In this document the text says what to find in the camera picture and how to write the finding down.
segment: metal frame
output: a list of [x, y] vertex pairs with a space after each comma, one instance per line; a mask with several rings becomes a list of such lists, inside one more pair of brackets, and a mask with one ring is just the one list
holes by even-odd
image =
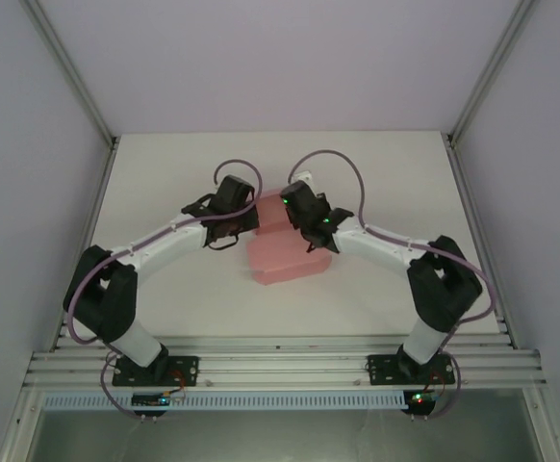
[[[38, 0], [20, 0], [39, 35], [63, 72], [75, 96], [111, 147], [97, 195], [86, 223], [81, 248], [91, 241], [111, 169], [117, 151], [117, 139], [103, 120], [88, 89], [68, 57]], [[508, 58], [537, 0], [520, 0], [512, 17], [486, 63], [451, 136], [444, 136], [451, 169], [469, 221], [482, 268], [492, 278], [500, 296], [496, 312], [500, 333], [458, 335], [448, 345], [463, 372], [463, 388], [522, 389], [526, 412], [532, 421], [536, 440], [545, 462], [560, 462], [560, 435], [552, 418], [549, 390], [537, 351], [517, 349], [521, 344], [506, 310], [504, 291], [482, 231], [474, 199], [468, 184], [457, 143], [466, 133], [474, 114]], [[26, 460], [35, 441], [46, 398], [55, 392], [83, 397], [98, 391], [99, 370], [107, 350], [103, 346], [75, 346], [64, 335], [64, 326], [56, 329], [49, 352], [33, 355], [13, 418], [9, 425], [0, 461]], [[259, 338], [259, 339], [186, 339], [163, 338], [174, 354], [201, 357], [199, 384], [189, 395], [236, 392], [303, 393], [333, 391], [339, 394], [392, 392], [406, 387], [371, 387], [365, 370], [366, 357], [372, 353], [393, 353], [403, 341], [399, 336], [341, 338]]]

